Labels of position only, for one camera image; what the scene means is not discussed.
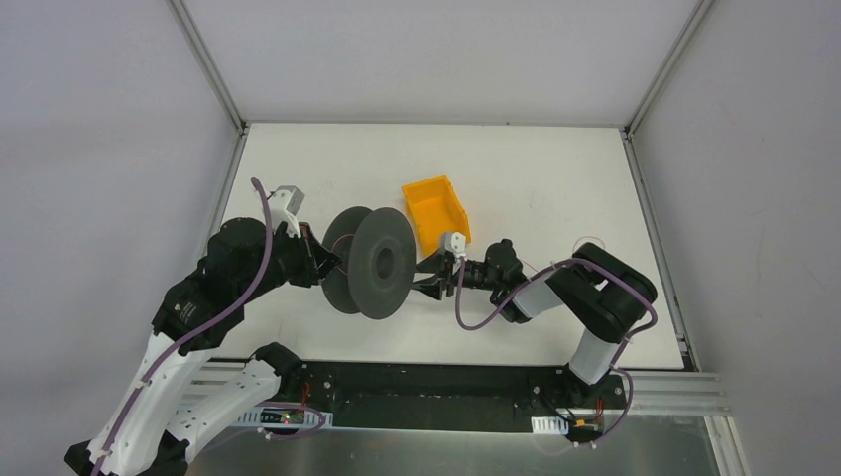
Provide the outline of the black cable spool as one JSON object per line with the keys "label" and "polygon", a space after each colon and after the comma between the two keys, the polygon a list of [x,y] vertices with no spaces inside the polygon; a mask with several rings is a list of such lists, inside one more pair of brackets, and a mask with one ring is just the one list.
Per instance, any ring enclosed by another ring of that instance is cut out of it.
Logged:
{"label": "black cable spool", "polygon": [[390,317],[411,289],[416,244],[406,216],[391,207],[353,206],[328,226],[322,244],[341,263],[322,281],[330,305],[369,319]]}

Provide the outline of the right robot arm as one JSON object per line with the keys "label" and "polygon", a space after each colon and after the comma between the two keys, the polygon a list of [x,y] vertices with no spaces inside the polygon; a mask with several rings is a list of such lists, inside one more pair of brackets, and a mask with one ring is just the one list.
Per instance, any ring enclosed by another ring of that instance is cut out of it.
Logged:
{"label": "right robot arm", "polygon": [[608,375],[626,347],[633,327],[654,316],[658,291],[653,282],[603,248],[586,242],[572,256],[527,276],[511,240],[491,244],[483,260],[468,259],[443,245],[416,266],[424,279],[414,291],[430,298],[460,298],[464,290],[489,293],[491,315],[525,324],[560,307],[583,325],[578,346],[563,367],[562,389],[572,404],[585,407],[602,394]]}

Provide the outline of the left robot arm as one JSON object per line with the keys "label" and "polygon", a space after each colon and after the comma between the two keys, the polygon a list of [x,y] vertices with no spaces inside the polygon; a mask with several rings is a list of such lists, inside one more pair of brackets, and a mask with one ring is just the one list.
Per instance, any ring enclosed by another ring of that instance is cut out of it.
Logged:
{"label": "left robot arm", "polygon": [[251,408],[302,396],[301,358],[272,342],[219,390],[180,407],[198,371],[243,321],[246,303],[285,284],[317,286],[340,262],[305,223],[294,235],[254,218],[224,223],[195,270],[165,293],[120,407],[93,439],[68,449],[65,463],[77,475],[183,475]]}

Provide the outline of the yellow plastic bin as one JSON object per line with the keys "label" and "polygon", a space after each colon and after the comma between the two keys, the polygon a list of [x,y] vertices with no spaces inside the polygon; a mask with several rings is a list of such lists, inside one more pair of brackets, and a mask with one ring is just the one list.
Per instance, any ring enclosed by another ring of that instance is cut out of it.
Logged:
{"label": "yellow plastic bin", "polygon": [[468,215],[447,175],[405,184],[402,193],[424,257],[438,249],[446,232],[461,233],[467,243],[472,241]]}

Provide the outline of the left controller board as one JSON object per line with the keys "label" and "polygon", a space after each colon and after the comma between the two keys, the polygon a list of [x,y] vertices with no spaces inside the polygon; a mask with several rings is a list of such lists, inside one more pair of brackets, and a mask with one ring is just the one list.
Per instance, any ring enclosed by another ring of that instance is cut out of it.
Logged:
{"label": "left controller board", "polygon": [[306,413],[297,409],[262,408],[260,423],[267,425],[302,425]]}

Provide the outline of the controller board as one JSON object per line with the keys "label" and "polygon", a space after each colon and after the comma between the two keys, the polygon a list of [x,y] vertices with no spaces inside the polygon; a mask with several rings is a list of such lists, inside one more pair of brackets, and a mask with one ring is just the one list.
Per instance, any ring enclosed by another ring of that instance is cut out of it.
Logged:
{"label": "controller board", "polygon": [[260,423],[267,425],[302,425],[306,413],[297,409],[262,408]]}
{"label": "controller board", "polygon": [[599,439],[605,432],[601,415],[584,417],[569,414],[565,420],[568,423],[566,437],[571,442],[589,443]]}

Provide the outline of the right controller board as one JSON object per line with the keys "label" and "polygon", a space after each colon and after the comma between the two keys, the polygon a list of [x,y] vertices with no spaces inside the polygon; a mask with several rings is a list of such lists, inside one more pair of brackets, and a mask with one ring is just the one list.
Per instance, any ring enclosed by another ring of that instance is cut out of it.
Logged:
{"label": "right controller board", "polygon": [[566,437],[571,442],[589,443],[599,439],[605,432],[601,415],[584,417],[569,414],[565,420],[568,423]]}

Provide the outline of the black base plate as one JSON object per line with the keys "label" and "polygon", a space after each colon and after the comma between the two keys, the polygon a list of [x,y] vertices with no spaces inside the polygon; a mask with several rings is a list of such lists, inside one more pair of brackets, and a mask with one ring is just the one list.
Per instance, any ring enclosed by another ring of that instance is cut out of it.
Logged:
{"label": "black base plate", "polygon": [[530,433],[536,417],[590,419],[626,405],[621,377],[586,390],[554,366],[305,361],[282,383],[283,402],[332,415],[341,428]]}

